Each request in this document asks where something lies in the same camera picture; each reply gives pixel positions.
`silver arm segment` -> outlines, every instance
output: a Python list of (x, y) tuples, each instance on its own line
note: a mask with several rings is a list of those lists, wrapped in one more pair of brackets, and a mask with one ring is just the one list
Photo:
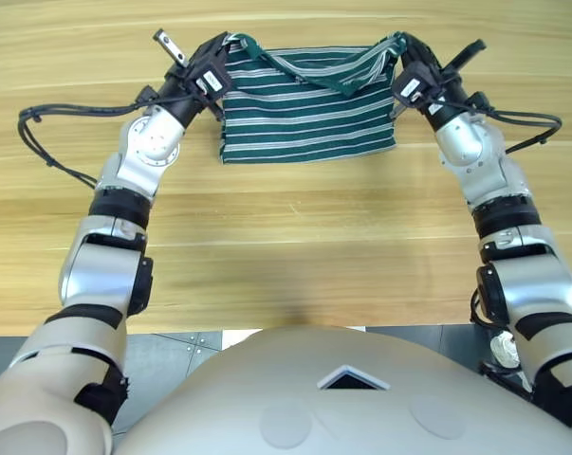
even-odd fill
[(482, 309), (514, 335), (533, 401), (572, 427), (570, 267), (540, 224), (526, 178), (497, 128), (465, 112), (435, 136), (480, 234)]
[(183, 134), (160, 106), (123, 127), (61, 271), (63, 309), (0, 377), (0, 455), (111, 452), (110, 424), (127, 396), (125, 320), (144, 309), (151, 285), (146, 222), (133, 220), (150, 209)]

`black cable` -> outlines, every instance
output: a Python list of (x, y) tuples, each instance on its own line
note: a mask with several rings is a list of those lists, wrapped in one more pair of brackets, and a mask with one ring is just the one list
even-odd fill
[(486, 370), (490, 370), (491, 372), (495, 373), (495, 374), (500, 374), (501, 376), (512, 376), (514, 374), (517, 374), (519, 372), (522, 371), (522, 365), (518, 365), (515, 368), (507, 368), (507, 367), (503, 367), (501, 365), (496, 365), (494, 363), (490, 363), (490, 362), (486, 362), (483, 361), (480, 364), (480, 370), (486, 369)]
[[(522, 150), (526, 147), (529, 147), (530, 145), (534, 145), (537, 143), (545, 144), (549, 137), (555, 135), (560, 130), (560, 128), (562, 128), (562, 119), (557, 116), (552, 116), (549, 114), (540, 114), (536, 112), (501, 111), (498, 109), (494, 109), (492, 107), (490, 107), (489, 109), (481, 109), (460, 102), (450, 102), (450, 101), (442, 101), (435, 99), (429, 99), (429, 102), (432, 104), (439, 104), (442, 106), (450, 106), (457, 109), (462, 109), (464, 111), (469, 112), (472, 115), (484, 114), (490, 118), (493, 118), (497, 121), (501, 121), (503, 123), (510, 123), (512, 125), (519, 125), (519, 126), (546, 128), (546, 131), (540, 133), (539, 135), (523, 140), (522, 142), (519, 142), (509, 147), (508, 149), (505, 150), (506, 154), (511, 154), (513, 152)], [(519, 120), (517, 118), (511, 118), (511, 117), (541, 118), (543, 120), (549, 120), (549, 121)]]
[(495, 324), (494, 322), (486, 322), (485, 320), (481, 319), (477, 314), (478, 306), (479, 306), (479, 291), (475, 289), (473, 291), (473, 294), (471, 295), (471, 322), (487, 330), (494, 330), (500, 332), (507, 329), (507, 327), (504, 327), (502, 325)]
[(494, 371), (492, 368), (489, 367), (489, 364), (482, 362), (479, 366), (479, 373), (490, 379), (495, 384), (501, 386), (508, 391), (515, 393), (519, 397), (523, 398), (526, 401), (530, 401), (532, 398), (532, 394), (524, 389), (524, 387), (516, 384), (515, 382), (507, 379), (503, 375), (499, 374), (498, 372)]
[(100, 106), (83, 106), (79, 104), (65, 104), (65, 103), (52, 103), (40, 104), (38, 106), (31, 106), (20, 112), (18, 116), (18, 135), (22, 141), (33, 151), (37, 156), (41, 157), (49, 167), (54, 167), (68, 175), (76, 178), (86, 186), (94, 189), (97, 180), (86, 173), (80, 173), (74, 169), (67, 168), (60, 161), (55, 159), (49, 152), (41, 145), (36, 139), (30, 128), (28, 122), (32, 119), (39, 123), (42, 121), (43, 116), (77, 116), (77, 117), (120, 117), (130, 114), (141, 107), (150, 106), (152, 104), (159, 104), (164, 102), (183, 101), (191, 98), (192, 95), (185, 95), (182, 97), (169, 97), (169, 98), (155, 98), (152, 100), (133, 102), (127, 106), (115, 107), (100, 107)]

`black joint band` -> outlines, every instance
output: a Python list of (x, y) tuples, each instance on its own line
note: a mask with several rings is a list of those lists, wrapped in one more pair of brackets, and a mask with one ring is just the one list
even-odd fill
[(204, 106), (193, 96), (184, 98), (187, 90), (182, 86), (182, 79), (178, 77), (182, 69), (175, 64), (170, 71), (166, 74), (165, 83), (159, 89), (159, 97), (161, 99), (182, 98), (182, 100), (163, 102), (160, 106), (178, 120), (183, 128), (187, 128)]
[(539, 256), (541, 254), (554, 254), (554, 252), (551, 246), (546, 244), (532, 244), (499, 249), (495, 242), (488, 242), (479, 252), (479, 256), (482, 258), (482, 263), (484, 264), (504, 259)]
[(86, 242), (93, 245), (131, 249), (132, 251), (139, 251), (142, 254), (144, 254), (144, 250), (146, 249), (146, 235), (140, 233), (137, 233), (132, 240), (94, 233), (87, 236)]
[(535, 313), (524, 316), (515, 324), (515, 330), (530, 341), (542, 330), (558, 325), (572, 323), (572, 314), (563, 312)]
[(123, 315), (119, 310), (112, 306), (105, 305), (90, 305), (87, 303), (80, 303), (77, 305), (67, 306), (62, 311), (50, 316), (46, 320), (46, 324), (51, 321), (64, 319), (64, 318), (90, 318), (101, 320), (105, 324), (110, 325), (112, 328), (117, 329), (121, 323)]
[(532, 199), (526, 196), (499, 197), (473, 212), (475, 230), (484, 238), (499, 230), (525, 225), (539, 225), (541, 217)]
[(153, 260), (142, 257), (138, 263), (138, 271), (134, 279), (132, 297), (127, 308), (128, 318), (144, 311), (151, 298), (151, 288), (153, 287)]
[[(93, 351), (76, 354), (91, 355), (99, 358)], [(127, 399), (129, 382), (120, 369), (112, 362), (108, 363), (108, 370), (101, 384), (86, 384), (73, 400), (80, 406), (99, 414), (108, 425), (112, 425), (117, 417), (117, 412)]]
[(499, 325), (509, 323), (507, 302), (503, 285), (493, 264), (477, 269), (477, 291), (482, 312), (486, 317)]
[(149, 224), (151, 201), (137, 192), (124, 188), (96, 191), (89, 208), (90, 215), (115, 216), (143, 229)]
[(536, 375), (531, 401), (572, 427), (572, 386), (565, 387), (551, 372), (552, 368), (569, 360), (572, 360), (572, 353), (560, 355), (543, 365)]
[[(463, 90), (460, 77), (454, 77), (454, 80), (447, 83), (442, 87), (442, 98), (446, 102), (453, 102), (456, 104), (464, 104), (467, 100), (467, 94)], [(420, 109), (420, 113), (425, 116), (434, 131), (439, 130), (442, 126), (465, 112), (460, 107), (451, 105), (442, 105), (437, 110), (430, 110), (430, 104)]]
[(87, 355), (88, 357), (97, 358), (98, 360), (101, 360), (105, 364), (117, 368), (117, 364), (113, 361), (111, 357), (103, 353), (99, 353), (98, 351), (93, 351), (91, 349), (86, 349), (86, 348), (72, 348), (70, 352), (72, 354)]

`gray floor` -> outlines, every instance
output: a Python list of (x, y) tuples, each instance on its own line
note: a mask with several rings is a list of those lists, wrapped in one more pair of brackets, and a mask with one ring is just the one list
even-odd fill
[[(368, 327), (367, 331), (426, 346), (472, 370), (481, 359), (491, 358), (489, 335), (470, 324)], [(0, 373), (23, 342), (22, 337), (0, 337)], [(113, 425), (116, 443), (199, 365), (218, 353), (221, 344), (220, 332), (128, 336), (125, 373), (130, 378), (130, 396)]]

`white stripe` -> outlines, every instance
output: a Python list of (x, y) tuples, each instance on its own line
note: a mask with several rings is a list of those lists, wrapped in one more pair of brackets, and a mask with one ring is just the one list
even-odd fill
[(265, 78), (268, 76), (284, 76), (286, 73), (278, 71), (275, 68), (267, 69), (238, 69), (230, 71), (229, 75), (232, 79), (249, 79), (249, 78)]
[(241, 90), (231, 90), (225, 95), (225, 100), (255, 100), (255, 101), (289, 101), (289, 100), (303, 100), (306, 98), (319, 98), (319, 97), (333, 97), (334, 95), (341, 95), (331, 88), (322, 88), (320, 90), (309, 90), (307, 92), (295, 93), (280, 93), (275, 95), (252, 95), (250, 93), (242, 92)]
[[(372, 66), (372, 68), (370, 68), (370, 71), (368, 73), (370, 78), (367, 81), (364, 81), (363, 78), (357, 79), (357, 81), (362, 82), (362, 84), (357, 88), (358, 90), (361, 90), (362, 88), (365, 88), (368, 85), (375, 83), (379, 79), (379, 75), (382, 74), (382, 68), (385, 65), (385, 58), (386, 58), (386, 56), (384, 54), (382, 54), (378, 58), (378, 60), (376, 60), (374, 62), (374, 65)], [(386, 79), (387, 79), (386, 75), (383, 75), (383, 79), (386, 81)], [(343, 84), (353, 83), (353, 81), (355, 81), (355, 80), (356, 79), (351, 79), (350, 81), (346, 81), (346, 82), (341, 81), (341, 83), (343, 83)]]
[(338, 64), (338, 65), (330, 66), (329, 71), (326, 71), (326, 68), (317, 68), (317, 69), (316, 68), (300, 68), (294, 64), (291, 64), (286, 59), (283, 59), (283, 58), (277, 57), (277, 56), (275, 57), (275, 60), (279, 64), (281, 64), (282, 66), (290, 69), (292, 72), (301, 74), (302, 76), (309, 76), (310, 77), (310, 76), (324, 76), (324, 75), (328, 75), (328, 74), (333, 75), (333, 74), (338, 74), (338, 73), (350, 71), (350, 70), (360, 66), (361, 64), (364, 64), (368, 60), (373, 59), (377, 54), (387, 52), (388, 47), (390, 47), (393, 44), (393, 41), (394, 41), (393, 39), (386, 40), (386, 41), (380, 43), (379, 45), (372, 47), (370, 50), (368, 50), (368, 52), (361, 55), (354, 62), (350, 62), (348, 64)]
[(339, 140), (357, 139), (358, 137), (375, 135), (384, 131), (393, 130), (393, 125), (385, 123), (371, 128), (352, 131), (350, 133), (342, 133), (340, 135), (330, 135), (321, 137), (312, 137), (311, 139), (299, 140), (283, 140), (280, 142), (254, 142), (247, 144), (227, 144), (224, 151), (228, 152), (244, 152), (246, 150), (263, 150), (263, 149), (293, 149), (296, 147), (305, 147), (307, 145), (323, 144), (324, 142), (336, 142)]
[(354, 121), (353, 123), (344, 123), (342, 125), (332, 125), (324, 126), (322, 128), (308, 128), (306, 130), (296, 130), (296, 131), (271, 131), (267, 133), (229, 133), (229, 137), (249, 137), (249, 136), (283, 136), (283, 135), (301, 135), (304, 133), (314, 133), (316, 131), (332, 130), (334, 128), (351, 128), (352, 126), (362, 125), (363, 123), (369, 123), (371, 121), (380, 120), (385, 118), (382, 114), (377, 117), (372, 117), (366, 120)]
[(280, 82), (280, 83), (267, 83), (265, 85), (245, 85), (240, 86), (242, 90), (251, 90), (252, 88), (273, 88), (273, 87), (285, 87), (291, 85), (301, 85), (301, 83), (309, 84), (309, 82)]
[[(386, 74), (380, 74), (375, 80), (374, 82), (386, 82), (387, 81), (387, 75)], [(256, 88), (274, 88), (274, 87), (285, 87), (285, 86), (294, 86), (294, 85), (307, 85), (310, 84), (310, 82), (280, 82), (280, 83), (267, 83), (265, 85), (245, 85), (245, 86), (240, 86), (239, 88), (241, 90), (251, 90), (251, 89), (256, 89)]]
[(361, 144), (355, 144), (355, 145), (341, 145), (339, 147), (331, 147), (329, 149), (322, 149), (322, 150), (316, 150), (313, 152), (299, 152), (297, 154), (287, 154), (287, 155), (267, 155), (267, 156), (243, 156), (243, 157), (229, 157), (228, 161), (245, 161), (245, 160), (251, 160), (251, 159), (269, 159), (269, 158), (289, 158), (292, 156), (303, 156), (303, 155), (311, 155), (311, 154), (324, 154), (325, 152), (332, 152), (334, 150), (341, 150), (341, 149), (349, 149), (352, 147), (363, 147), (364, 145), (369, 145), (369, 144), (376, 144), (377, 142), (384, 142), (385, 140), (389, 140), (389, 139), (375, 139), (375, 140), (369, 140), (368, 142), (362, 142)]
[[(388, 89), (387, 88), (383, 88), (381, 90), (377, 90), (376, 92), (372, 92), (372, 93), (368, 93), (367, 95), (363, 95), (362, 97), (357, 97), (354, 99), (354, 101), (357, 100), (363, 100), (364, 98), (368, 98), (368, 97), (373, 97), (378, 93), (382, 93), (382, 92), (386, 92)], [(387, 99), (388, 101), (393, 101), (392, 97), (389, 97)], [(341, 100), (341, 101), (331, 101), (331, 102), (325, 102), (323, 104), (311, 104), (310, 106), (297, 106), (297, 107), (283, 107), (283, 108), (269, 108), (269, 107), (231, 107), (228, 110), (230, 112), (239, 112), (239, 111), (261, 111), (261, 112), (291, 112), (291, 111), (299, 111), (299, 110), (303, 110), (303, 109), (315, 109), (315, 108), (319, 108), (319, 107), (325, 107), (325, 106), (336, 106), (339, 104), (346, 104), (348, 102), (352, 102), (353, 100), (351, 99), (347, 99), (347, 100)]]
[[(342, 59), (345, 59), (346, 57), (332, 57), (330, 59), (301, 59), (301, 60), (296, 60), (294, 61), (295, 64), (300, 64), (300, 63), (313, 63), (313, 62), (334, 62), (334, 61), (340, 61)], [(236, 66), (238, 64), (251, 64), (252, 62), (258, 62), (259, 59), (244, 59), (244, 60), (239, 60), (237, 62), (229, 62), (227, 63), (225, 66), (226, 67), (231, 67), (231, 66)]]
[(311, 114), (308, 116), (298, 116), (293, 118), (265, 118), (265, 117), (254, 117), (254, 118), (227, 118), (226, 127), (235, 126), (249, 126), (249, 125), (294, 125), (301, 122), (313, 122), (322, 120), (333, 120), (336, 118), (353, 117), (359, 114), (369, 113), (375, 109), (381, 107), (386, 107), (393, 104), (393, 98), (388, 98), (385, 100), (380, 100), (368, 104), (366, 106), (357, 107), (355, 109), (349, 109), (346, 111), (340, 111), (338, 113), (327, 113), (327, 114)]
[(332, 46), (332, 47), (297, 47), (295, 49), (271, 49), (268, 50), (271, 55), (291, 55), (291, 54), (320, 54), (323, 52), (335, 52), (335, 53), (351, 53), (351, 52), (361, 52), (368, 49), (367, 45), (360, 45), (354, 47), (342, 47), (342, 46)]
[(386, 152), (387, 150), (391, 150), (393, 148), (395, 148), (397, 145), (393, 144), (390, 145), (388, 147), (380, 147), (379, 149), (371, 149), (368, 150), (366, 152), (352, 152), (350, 154), (342, 154), (342, 155), (335, 155), (335, 156), (329, 156), (328, 158), (317, 158), (317, 159), (309, 159), (307, 160), (307, 162), (309, 163), (316, 163), (318, 161), (334, 161), (335, 159), (341, 159), (341, 158), (346, 158), (348, 156), (354, 155), (354, 156), (366, 156), (366, 155), (373, 155), (373, 154), (377, 154), (378, 152)]
[(354, 79), (357, 79), (360, 75), (364, 73), (367, 73), (368, 75), (376, 75), (377, 72), (379, 73), (378, 71), (379, 69), (382, 70), (383, 66), (384, 66), (384, 54), (378, 57), (378, 59), (374, 62), (374, 64), (370, 69), (367, 68), (361, 69), (360, 71), (357, 71), (353, 74), (350, 74), (346, 78), (341, 79), (340, 82), (353, 81)]
[(245, 50), (243, 47), (239, 47), (238, 49), (235, 49), (231, 46), (231, 49), (229, 49), (229, 58), (231, 59), (237, 59), (236, 61), (240, 61), (240, 60), (244, 60), (249, 58), (249, 53), (247, 50)]

